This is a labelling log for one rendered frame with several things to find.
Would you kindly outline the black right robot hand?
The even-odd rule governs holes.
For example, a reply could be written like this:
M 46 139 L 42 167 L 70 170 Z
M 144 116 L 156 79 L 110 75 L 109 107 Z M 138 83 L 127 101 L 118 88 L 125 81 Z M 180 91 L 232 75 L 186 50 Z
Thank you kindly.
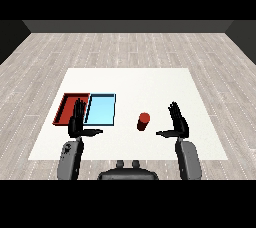
M 180 108 L 176 102 L 172 102 L 168 107 L 171 119 L 173 121 L 173 130 L 158 131 L 157 135 L 163 136 L 165 138 L 169 137 L 179 137 L 188 138 L 189 137 L 189 126 L 186 119 L 182 116 Z

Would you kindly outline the dark grey robot body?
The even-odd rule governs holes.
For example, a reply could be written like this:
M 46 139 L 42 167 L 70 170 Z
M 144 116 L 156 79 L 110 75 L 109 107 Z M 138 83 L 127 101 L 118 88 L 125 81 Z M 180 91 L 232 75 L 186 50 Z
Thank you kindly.
M 155 172 L 142 169 L 138 160 L 132 161 L 131 168 L 124 167 L 124 161 L 118 160 L 116 167 L 101 172 L 98 180 L 158 180 Z

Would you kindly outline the red shallow open box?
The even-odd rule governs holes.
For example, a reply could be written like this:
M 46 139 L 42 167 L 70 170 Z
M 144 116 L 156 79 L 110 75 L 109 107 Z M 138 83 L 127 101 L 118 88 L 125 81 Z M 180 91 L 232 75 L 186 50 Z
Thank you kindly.
M 53 125 L 55 126 L 67 126 L 70 117 L 73 115 L 73 109 L 75 102 L 80 99 L 81 101 L 88 103 L 89 93 L 65 93 L 59 104 Z

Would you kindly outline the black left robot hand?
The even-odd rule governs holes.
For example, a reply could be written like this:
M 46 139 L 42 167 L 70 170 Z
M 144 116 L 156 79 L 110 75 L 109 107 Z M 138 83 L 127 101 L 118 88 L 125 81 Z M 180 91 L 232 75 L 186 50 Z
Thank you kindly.
M 69 119 L 68 134 L 71 138 L 78 138 L 81 136 L 94 137 L 101 134 L 101 129 L 84 129 L 83 118 L 85 114 L 86 103 L 78 98 L 74 103 L 73 115 Z

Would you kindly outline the small red can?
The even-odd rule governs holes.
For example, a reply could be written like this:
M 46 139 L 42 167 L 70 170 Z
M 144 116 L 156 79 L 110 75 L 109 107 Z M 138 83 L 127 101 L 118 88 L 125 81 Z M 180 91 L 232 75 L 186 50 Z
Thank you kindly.
M 137 122 L 137 129 L 139 131 L 144 131 L 150 121 L 150 115 L 146 112 L 143 112 L 139 115 L 139 119 Z

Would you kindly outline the light blue shallow open box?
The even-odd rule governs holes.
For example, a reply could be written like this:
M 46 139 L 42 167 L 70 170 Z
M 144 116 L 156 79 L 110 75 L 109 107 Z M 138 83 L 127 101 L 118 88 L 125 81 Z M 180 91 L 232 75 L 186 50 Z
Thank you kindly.
M 116 95 L 113 93 L 93 93 L 86 107 L 83 124 L 85 126 L 113 126 Z

